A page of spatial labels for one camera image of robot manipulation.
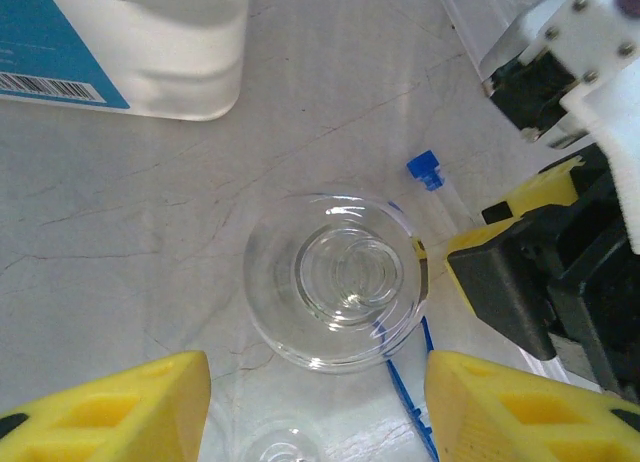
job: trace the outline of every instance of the blue cap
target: blue cap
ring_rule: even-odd
[[[440,176],[440,162],[431,150],[410,161],[407,168],[415,179],[424,182],[427,190],[439,189],[444,184],[444,178]]]

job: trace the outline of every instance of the screw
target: screw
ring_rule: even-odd
[[[547,31],[544,33],[544,37],[547,40],[556,40],[559,35],[560,35],[560,30],[555,26],[549,27]]]
[[[482,88],[484,90],[484,94],[487,97],[491,97],[496,91],[495,87],[493,86],[493,79],[491,79],[491,77],[482,83]]]
[[[633,55],[635,51],[636,51],[636,46],[633,45],[631,42],[625,42],[621,44],[620,47],[618,47],[618,55],[625,59]]]
[[[588,72],[585,72],[585,74],[582,76],[582,80],[585,84],[593,84],[596,80],[598,80],[599,76],[600,74],[598,74],[597,71],[590,70]]]
[[[589,6],[589,0],[574,0],[571,8],[574,12],[582,12]]]
[[[525,127],[520,131],[520,136],[529,144],[536,142],[541,135],[540,130],[535,127]]]

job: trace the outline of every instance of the bottle label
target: bottle label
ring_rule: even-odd
[[[129,108],[53,0],[0,0],[0,95]]]

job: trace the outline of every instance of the white plastic jug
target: white plastic jug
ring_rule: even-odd
[[[0,0],[0,99],[186,120],[240,94],[249,0]]]

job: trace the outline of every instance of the white table surface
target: white table surface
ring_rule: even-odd
[[[484,98],[439,0],[253,0],[247,43],[240,100],[210,123],[0,103],[0,410],[203,349],[202,461],[287,418],[327,460],[427,460],[384,367],[317,375],[262,343],[248,235],[284,194],[375,187],[430,251],[436,346],[524,368],[465,312],[440,259],[453,229],[405,164],[435,150],[478,213],[565,153],[523,143]],[[418,334],[397,357],[420,402],[423,351]]]

